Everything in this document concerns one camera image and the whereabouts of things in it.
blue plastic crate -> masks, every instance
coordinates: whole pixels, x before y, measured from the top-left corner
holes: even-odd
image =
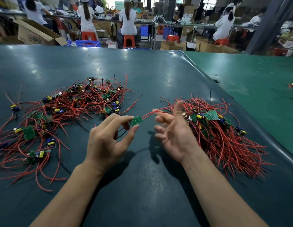
[[[148,25],[142,25],[142,26],[140,26],[140,29],[141,29],[141,35],[147,37]]]
[[[176,35],[178,36],[178,33],[174,33],[174,27],[164,27],[163,28],[163,39],[167,39],[168,35]]]
[[[125,48],[125,49],[152,50],[151,48]]]
[[[77,46],[77,47],[97,47],[101,48],[100,41],[83,41],[77,40],[68,46]]]

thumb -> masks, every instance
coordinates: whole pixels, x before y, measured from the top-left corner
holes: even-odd
[[[135,137],[135,133],[137,131],[137,129],[139,128],[139,125],[135,125],[133,126],[129,132],[127,133],[127,135],[118,143],[116,143],[117,145],[117,151],[118,152],[125,152],[127,150],[127,148],[129,147],[129,145],[131,144],[131,142],[133,141],[134,137]]]
[[[176,105],[174,106],[174,110],[173,110],[173,115],[174,115],[174,118],[175,118],[175,121],[176,123],[183,123],[185,122],[184,121],[184,118],[183,118],[183,115],[182,115],[182,108],[183,108],[183,101],[178,101],[176,103]]]

green table surface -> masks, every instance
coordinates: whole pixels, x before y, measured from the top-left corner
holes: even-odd
[[[293,154],[293,57],[185,54]]]

cable bundle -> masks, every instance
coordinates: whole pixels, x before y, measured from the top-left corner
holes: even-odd
[[[266,171],[262,166],[272,165],[262,160],[262,156],[267,154],[262,150],[265,147],[244,137],[246,131],[240,127],[239,121],[227,108],[231,104],[221,99],[222,103],[210,105],[202,98],[195,98],[193,95],[191,97],[184,101],[182,115],[191,127],[199,146],[213,164],[221,167],[228,179],[228,173],[235,178],[235,171],[250,177],[264,177]],[[171,113],[176,102],[170,104],[169,101],[163,100],[168,106],[159,110]],[[238,125],[234,126],[226,114],[235,118]]]
[[[70,87],[57,89],[52,92],[53,95],[44,96],[42,100],[36,102],[19,103],[20,99],[18,99],[18,103],[15,103],[6,93],[12,103],[12,115],[0,128],[0,167],[21,169],[27,166],[27,168],[21,173],[0,178],[0,180],[15,179],[13,184],[26,175],[35,174],[38,186],[44,191],[51,192],[39,184],[39,174],[49,179],[51,184],[53,181],[67,179],[56,178],[60,165],[71,173],[60,161],[61,146],[68,150],[69,148],[57,138],[57,129],[61,128],[67,136],[65,125],[78,124],[81,118],[88,120],[88,117],[93,118],[92,115],[101,114],[103,117],[111,113],[122,115],[128,112],[138,100],[128,109],[120,112],[125,94],[132,91],[126,88],[127,75],[123,86],[115,79],[103,80],[93,77],[87,78],[80,84],[77,82]],[[21,110],[21,104],[29,105],[23,116],[24,119],[16,128],[3,131],[7,124],[19,117],[17,112]],[[54,176],[49,177],[44,174],[43,169],[50,159],[51,152],[56,148],[59,162]]]

hand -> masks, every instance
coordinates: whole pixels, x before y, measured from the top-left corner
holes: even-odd
[[[179,163],[187,154],[199,147],[191,128],[183,118],[182,107],[183,101],[178,101],[173,115],[156,112],[156,122],[166,128],[160,125],[154,127],[155,137],[161,142],[166,152]]]
[[[84,164],[94,172],[103,175],[114,164],[118,163],[135,137],[139,125],[129,129],[128,122],[133,116],[111,114],[98,127],[91,129],[88,150]],[[118,129],[123,126],[129,130],[127,135],[117,142]]]

